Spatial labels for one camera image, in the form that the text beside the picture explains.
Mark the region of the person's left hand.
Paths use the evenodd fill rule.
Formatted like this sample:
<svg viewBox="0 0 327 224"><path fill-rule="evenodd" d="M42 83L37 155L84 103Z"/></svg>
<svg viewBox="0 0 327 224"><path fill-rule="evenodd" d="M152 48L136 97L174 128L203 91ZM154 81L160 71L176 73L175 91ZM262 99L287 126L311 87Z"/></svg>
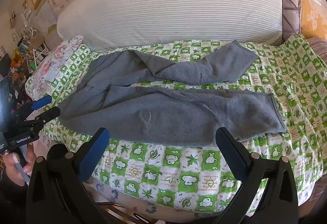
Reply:
<svg viewBox="0 0 327 224"><path fill-rule="evenodd" d="M23 171L25 174L31 174L35 160L36 155L34 153L33 143L29 143L27 145L27 164L23 167ZM19 155L14 152L9 152L8 154L5 154L5 156L3 156L3 161L6 166L6 174L9 179L18 186L24 186L26 182L24 181L20 171L17 168L17 166L20 165Z"/></svg>

